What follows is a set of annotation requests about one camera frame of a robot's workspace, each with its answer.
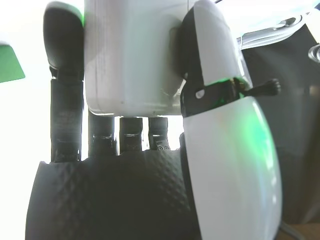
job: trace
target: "brown surface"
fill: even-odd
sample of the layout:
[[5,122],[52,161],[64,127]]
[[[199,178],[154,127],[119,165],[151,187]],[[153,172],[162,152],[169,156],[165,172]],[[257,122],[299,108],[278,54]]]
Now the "brown surface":
[[[306,240],[320,240],[320,224],[292,225]],[[279,232],[276,240],[293,240],[292,237]]]

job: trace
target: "white cable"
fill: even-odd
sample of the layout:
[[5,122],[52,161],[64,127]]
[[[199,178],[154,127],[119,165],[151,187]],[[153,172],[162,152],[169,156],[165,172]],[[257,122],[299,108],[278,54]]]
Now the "white cable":
[[302,15],[294,17],[295,21],[290,23],[290,19],[282,21],[281,27],[271,27],[259,31],[249,32],[238,38],[238,43],[242,50],[274,44],[285,40],[298,31],[304,24]]

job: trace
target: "green card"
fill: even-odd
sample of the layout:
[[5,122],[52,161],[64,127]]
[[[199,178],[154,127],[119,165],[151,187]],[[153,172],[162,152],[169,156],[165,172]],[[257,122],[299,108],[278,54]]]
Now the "green card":
[[0,45],[0,83],[25,77],[12,47],[10,45]]

